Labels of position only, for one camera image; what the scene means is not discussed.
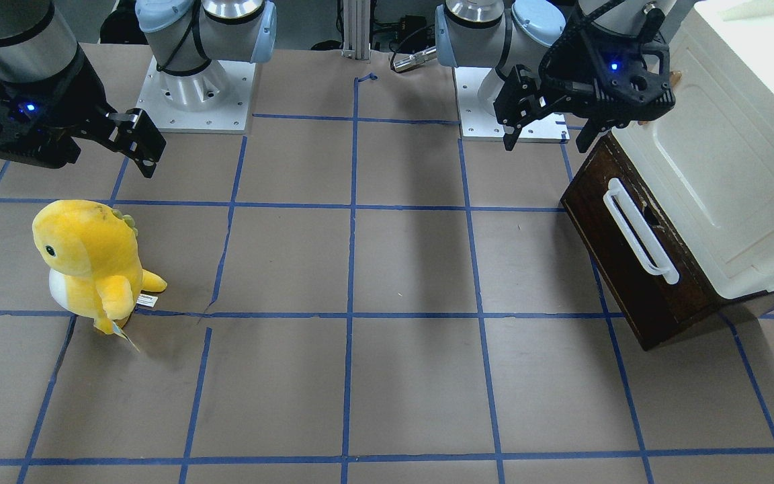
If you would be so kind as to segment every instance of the yellow plush toy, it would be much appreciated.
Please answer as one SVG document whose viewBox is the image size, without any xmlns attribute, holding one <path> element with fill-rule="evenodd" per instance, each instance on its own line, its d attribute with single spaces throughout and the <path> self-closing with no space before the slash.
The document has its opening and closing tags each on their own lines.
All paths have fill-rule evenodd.
<svg viewBox="0 0 774 484">
<path fill-rule="evenodd" d="M 32 233 L 34 246 L 50 266 L 52 299 L 76 315 L 95 319 L 95 328 L 105 334 L 129 340 L 121 327 L 139 292 L 166 289 L 166 281 L 139 263 L 133 218 L 102 203 L 50 203 L 34 217 Z"/>
</svg>

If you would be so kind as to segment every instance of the white mounting plate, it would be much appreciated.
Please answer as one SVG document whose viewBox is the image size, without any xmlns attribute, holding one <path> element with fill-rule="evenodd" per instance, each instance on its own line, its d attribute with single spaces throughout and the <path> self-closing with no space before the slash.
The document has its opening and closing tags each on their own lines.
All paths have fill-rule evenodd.
<svg viewBox="0 0 774 484">
<path fill-rule="evenodd" d="M 455 68 L 458 115 L 462 121 L 462 137 L 475 140 L 500 141 L 503 126 L 480 104 L 476 92 L 482 80 L 491 71 L 488 67 Z M 525 126 L 519 135 L 519 143 L 562 143 L 569 139 L 566 118 L 563 114 L 550 114 Z"/>
<path fill-rule="evenodd" d="M 227 94 L 223 104 L 214 110 L 184 111 L 176 108 L 160 86 L 157 61 L 151 58 L 142 91 L 139 91 L 137 108 L 148 112 L 157 129 L 162 132 L 246 132 L 250 102 L 253 95 L 255 64 L 249 62 L 218 61 L 226 71 L 228 83 L 234 89 Z"/>
</svg>

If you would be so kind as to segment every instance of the white label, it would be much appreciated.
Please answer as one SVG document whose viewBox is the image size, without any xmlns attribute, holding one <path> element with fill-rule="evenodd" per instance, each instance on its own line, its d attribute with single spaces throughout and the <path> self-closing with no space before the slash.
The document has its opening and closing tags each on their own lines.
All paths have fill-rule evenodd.
<svg viewBox="0 0 774 484">
<path fill-rule="evenodd" d="M 157 302 L 156 295 L 139 294 L 139 297 L 136 298 L 136 303 L 139 306 L 154 307 L 154 304 L 156 302 Z"/>
</svg>

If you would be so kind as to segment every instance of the white belly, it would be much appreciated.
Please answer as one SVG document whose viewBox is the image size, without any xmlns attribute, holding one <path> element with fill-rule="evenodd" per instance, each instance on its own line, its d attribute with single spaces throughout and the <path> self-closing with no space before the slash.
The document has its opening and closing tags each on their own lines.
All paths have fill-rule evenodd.
<svg viewBox="0 0 774 484">
<path fill-rule="evenodd" d="M 65 281 L 65 275 L 55 269 L 50 270 L 50 294 L 59 306 L 68 309 L 67 281 Z"/>
</svg>

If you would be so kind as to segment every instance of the plush tag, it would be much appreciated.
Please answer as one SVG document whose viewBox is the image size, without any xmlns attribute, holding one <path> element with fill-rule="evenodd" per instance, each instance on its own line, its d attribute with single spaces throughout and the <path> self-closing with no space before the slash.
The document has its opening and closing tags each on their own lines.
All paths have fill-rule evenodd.
<svg viewBox="0 0 774 484">
<path fill-rule="evenodd" d="M 130 343 L 133 345 L 133 348 L 136 348 L 137 352 L 141 353 L 141 350 L 139 350 L 139 347 L 136 346 L 136 343 L 133 343 L 133 340 L 129 336 L 127 336 L 123 331 L 121 331 L 121 328 L 119 325 L 113 321 L 113 333 L 117 334 L 120 337 L 123 337 L 127 340 L 127 343 Z"/>
<path fill-rule="evenodd" d="M 148 294 L 139 294 L 139 297 L 136 298 L 136 303 L 139 306 L 154 307 L 154 304 L 157 303 L 157 296 L 148 295 Z"/>
</svg>

